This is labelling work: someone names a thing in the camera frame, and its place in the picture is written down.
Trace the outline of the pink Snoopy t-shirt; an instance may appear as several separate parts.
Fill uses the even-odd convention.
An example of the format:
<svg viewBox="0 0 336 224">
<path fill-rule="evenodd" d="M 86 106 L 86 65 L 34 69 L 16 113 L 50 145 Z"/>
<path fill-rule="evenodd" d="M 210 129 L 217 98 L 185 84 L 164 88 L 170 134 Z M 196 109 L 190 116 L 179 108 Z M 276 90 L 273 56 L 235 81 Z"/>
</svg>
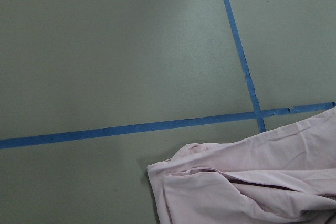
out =
<svg viewBox="0 0 336 224">
<path fill-rule="evenodd" d="M 335 223 L 335 109 L 147 171 L 160 223 Z"/>
</svg>

